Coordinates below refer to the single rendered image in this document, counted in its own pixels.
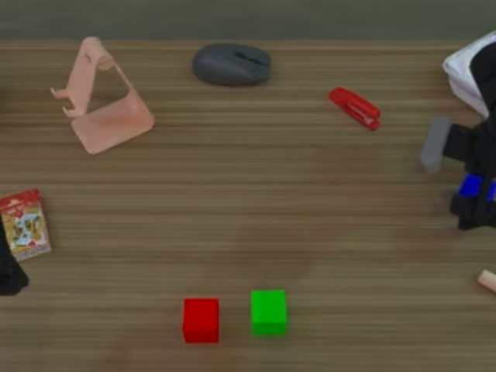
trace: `black object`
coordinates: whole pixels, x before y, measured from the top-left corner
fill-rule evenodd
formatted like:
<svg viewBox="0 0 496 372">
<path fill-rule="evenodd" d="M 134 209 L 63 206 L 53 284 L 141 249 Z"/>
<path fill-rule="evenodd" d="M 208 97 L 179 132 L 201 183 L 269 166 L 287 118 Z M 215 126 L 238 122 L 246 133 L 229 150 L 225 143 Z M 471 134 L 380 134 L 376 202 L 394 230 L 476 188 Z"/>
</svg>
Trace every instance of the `black object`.
<svg viewBox="0 0 496 372">
<path fill-rule="evenodd" d="M 270 55 L 253 46 L 216 43 L 193 58 L 193 74 L 211 84 L 257 85 L 270 78 Z"/>
<path fill-rule="evenodd" d="M 17 295 L 28 284 L 29 278 L 12 255 L 0 221 L 0 296 Z"/>
<path fill-rule="evenodd" d="M 496 178 L 496 43 L 479 51 L 470 62 L 489 117 L 467 128 L 452 124 L 443 155 L 465 163 L 465 171 L 481 177 L 479 192 L 466 197 L 456 193 L 449 210 L 458 215 L 458 228 L 475 229 L 481 226 L 496 227 L 496 203 L 488 200 L 491 183 Z"/>
</svg>

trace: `red utility knife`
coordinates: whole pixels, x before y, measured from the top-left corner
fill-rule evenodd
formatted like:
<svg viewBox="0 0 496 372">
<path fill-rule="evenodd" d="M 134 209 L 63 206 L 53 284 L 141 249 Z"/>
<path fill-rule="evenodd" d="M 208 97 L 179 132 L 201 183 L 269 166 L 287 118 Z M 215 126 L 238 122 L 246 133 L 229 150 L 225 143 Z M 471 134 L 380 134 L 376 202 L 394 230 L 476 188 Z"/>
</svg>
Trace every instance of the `red utility knife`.
<svg viewBox="0 0 496 372">
<path fill-rule="evenodd" d="M 366 128 L 375 130 L 381 126 L 381 111 L 352 91 L 341 87 L 332 89 L 329 99 Z"/>
</svg>

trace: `table surface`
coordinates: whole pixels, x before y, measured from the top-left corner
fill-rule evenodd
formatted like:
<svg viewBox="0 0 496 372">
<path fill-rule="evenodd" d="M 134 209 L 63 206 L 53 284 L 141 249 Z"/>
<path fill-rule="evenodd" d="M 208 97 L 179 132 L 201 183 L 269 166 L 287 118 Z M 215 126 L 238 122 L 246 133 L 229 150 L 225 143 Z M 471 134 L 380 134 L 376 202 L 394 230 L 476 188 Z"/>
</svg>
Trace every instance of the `table surface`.
<svg viewBox="0 0 496 372">
<path fill-rule="evenodd" d="M 480 118 L 441 63 L 465 42 L 258 43 L 257 88 L 202 84 L 205 42 L 106 43 L 157 124 L 98 156 L 61 111 L 78 43 L 0 43 L 2 195 L 39 188 L 53 252 L 0 300 L 12 372 L 494 371 L 495 232 L 458 232 L 463 177 L 419 164 L 431 119 Z M 98 79 L 95 105 L 122 94 Z M 350 88 L 375 133 L 329 104 Z M 250 291 L 283 288 L 283 338 L 250 335 Z M 185 346 L 182 301 L 221 301 L 221 343 Z"/>
</svg>

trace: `green cube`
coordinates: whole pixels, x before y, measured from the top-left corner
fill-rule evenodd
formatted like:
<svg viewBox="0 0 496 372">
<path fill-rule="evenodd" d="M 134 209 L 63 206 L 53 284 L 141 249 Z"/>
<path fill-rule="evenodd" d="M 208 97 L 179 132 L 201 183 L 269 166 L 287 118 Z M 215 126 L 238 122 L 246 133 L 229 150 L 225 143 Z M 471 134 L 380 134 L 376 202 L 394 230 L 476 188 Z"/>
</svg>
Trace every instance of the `green cube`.
<svg viewBox="0 0 496 372">
<path fill-rule="evenodd" d="M 283 336 L 288 327 L 286 292 L 251 291 L 251 329 L 255 336 Z"/>
</svg>

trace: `toy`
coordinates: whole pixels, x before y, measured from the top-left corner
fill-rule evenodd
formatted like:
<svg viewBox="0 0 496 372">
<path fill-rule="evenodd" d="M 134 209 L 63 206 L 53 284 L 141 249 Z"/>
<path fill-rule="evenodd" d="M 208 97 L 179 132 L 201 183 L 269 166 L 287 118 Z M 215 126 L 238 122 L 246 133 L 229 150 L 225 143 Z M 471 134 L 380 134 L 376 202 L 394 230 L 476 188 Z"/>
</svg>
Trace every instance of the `toy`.
<svg viewBox="0 0 496 372">
<path fill-rule="evenodd" d="M 287 332 L 286 292 L 251 292 L 251 324 L 255 336 L 283 336 Z"/>
<path fill-rule="evenodd" d="M 114 67 L 129 89 L 128 94 L 112 104 L 87 113 L 97 68 Z M 74 119 L 72 128 L 90 154 L 101 153 L 152 129 L 155 119 L 141 100 L 100 39 L 83 40 L 65 89 L 51 90 L 57 99 L 68 98 L 74 109 L 64 113 Z"/>
<path fill-rule="evenodd" d="M 18 261 L 51 251 L 38 190 L 0 199 L 0 216 L 10 250 Z"/>
<path fill-rule="evenodd" d="M 219 300 L 186 298 L 182 328 L 186 343 L 218 343 Z"/>
<path fill-rule="evenodd" d="M 253 46 L 216 43 L 193 58 L 193 74 L 211 84 L 257 85 L 270 78 L 270 56 Z"/>
<path fill-rule="evenodd" d="M 489 116 L 489 111 L 472 77 L 470 62 L 477 52 L 494 42 L 496 42 L 496 32 L 489 33 L 450 55 L 443 63 L 444 71 L 449 77 L 449 86 L 454 95 L 479 112 L 484 118 Z"/>
<path fill-rule="evenodd" d="M 29 284 L 29 278 L 7 243 L 7 236 L 2 223 L 0 223 L 0 296 L 17 295 Z"/>
<path fill-rule="evenodd" d="M 422 151 L 426 169 L 439 168 L 439 152 L 465 164 L 467 179 L 451 199 L 449 210 L 459 217 L 458 228 L 496 227 L 494 179 L 496 178 L 496 43 L 480 50 L 470 62 L 489 117 L 474 128 L 435 121 Z"/>
<path fill-rule="evenodd" d="M 480 285 L 483 285 L 487 289 L 496 292 L 496 275 L 491 273 L 490 271 L 483 270 L 477 278 L 477 281 Z"/>
<path fill-rule="evenodd" d="M 381 126 L 379 109 L 352 91 L 341 87 L 332 89 L 329 100 L 369 130 L 376 130 Z"/>
</svg>

